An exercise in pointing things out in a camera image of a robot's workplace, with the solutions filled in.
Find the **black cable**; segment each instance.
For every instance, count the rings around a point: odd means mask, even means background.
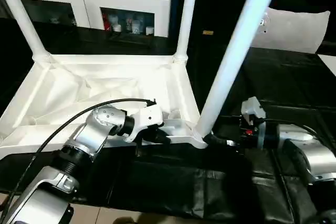
[[[316,131],[314,131],[313,129],[311,129],[308,126],[305,126],[303,124],[294,122],[294,121],[288,121],[288,120],[281,120],[281,119],[270,119],[270,118],[264,118],[264,119],[257,119],[256,123],[263,123],[263,122],[274,122],[274,123],[282,123],[282,124],[292,124],[295,125],[297,127],[300,127],[304,130],[306,130],[307,132],[309,132],[312,136],[316,137],[316,139],[321,140],[323,139],[321,136],[319,136]]]
[[[107,102],[101,102],[98,103],[94,106],[91,106],[81,112],[79,112],[77,115],[74,115],[72,118],[70,118],[67,122],[65,122],[63,125],[61,125],[57,130],[55,130],[53,132],[53,134],[50,135],[50,137],[48,137],[43,143],[42,145],[37,149],[37,151],[35,152],[35,154],[33,155],[33,157],[30,160],[29,165],[27,166],[26,170],[22,173],[19,181],[17,182],[14,190],[6,197],[5,199],[5,206],[4,206],[4,210],[2,212],[1,218],[0,218],[0,224],[3,224],[5,217],[8,213],[8,210],[10,208],[10,204],[12,203],[12,200],[19,188],[19,186],[21,185],[25,175],[27,174],[27,171],[29,170],[29,168],[32,166],[32,164],[34,163],[35,159],[37,158],[38,154],[40,152],[42,152],[42,150],[46,147],[46,145],[60,132],[62,131],[66,126],[68,126],[73,120],[77,119],[78,117],[80,117],[81,115],[94,110],[100,106],[104,106],[107,104],[111,104],[111,103],[116,103],[116,102],[146,102],[147,106],[153,105],[155,104],[155,102],[151,101],[151,100],[146,100],[146,99],[137,99],[137,98],[125,98],[125,99],[117,99],[117,100],[111,100],[111,101],[107,101]]]

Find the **red component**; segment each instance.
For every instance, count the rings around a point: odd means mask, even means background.
[[[245,133],[246,133],[247,135],[253,135],[253,130],[246,130]]]
[[[103,17],[103,22],[104,22],[104,30],[105,31],[110,31],[111,30],[111,24],[109,20],[107,19],[107,15],[104,13],[102,14]]]

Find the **black tablecloth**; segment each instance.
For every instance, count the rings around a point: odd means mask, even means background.
[[[0,22],[2,27],[17,29],[13,23]],[[58,27],[50,34],[50,27],[41,25],[38,32],[52,53],[98,50],[119,54],[125,47],[120,41],[112,46],[111,37],[102,31]],[[2,85],[9,87],[7,96],[2,97],[2,109],[32,64],[21,34],[15,40],[8,37],[7,42],[2,47],[23,46],[13,60],[20,62],[19,74],[2,78]],[[225,48],[208,45],[205,40],[195,45],[202,46],[189,49],[187,69],[201,109]],[[174,46],[168,40],[153,38],[145,46],[133,43],[125,51],[171,54]],[[255,95],[270,118],[310,126],[324,136],[325,144],[335,147],[334,81],[335,76],[316,55],[251,48],[221,115],[239,114],[241,102]],[[215,134],[226,135],[228,129],[217,123]],[[14,188],[30,157],[17,154],[0,161],[0,191]],[[50,158],[50,153],[41,154],[20,190]],[[197,150],[187,144],[147,146],[139,157],[132,147],[104,149],[74,202],[229,223],[305,223],[317,212],[293,164],[281,151]]]

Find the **white pillow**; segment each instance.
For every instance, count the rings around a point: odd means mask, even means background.
[[[330,11],[293,13],[267,8],[252,47],[314,54],[327,31]]]

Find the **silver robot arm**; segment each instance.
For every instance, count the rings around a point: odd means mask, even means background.
[[[283,149],[307,185],[336,179],[336,157],[313,129],[284,124],[283,120],[267,120],[256,97],[244,101],[241,107],[245,142],[254,140],[258,148]]]
[[[163,115],[158,105],[140,109],[127,116],[111,105],[89,114],[86,122],[55,153],[50,166],[44,167],[9,209],[5,224],[65,224],[73,215],[69,201],[88,169],[105,145],[108,136],[123,135],[132,142],[150,125],[158,127]]]

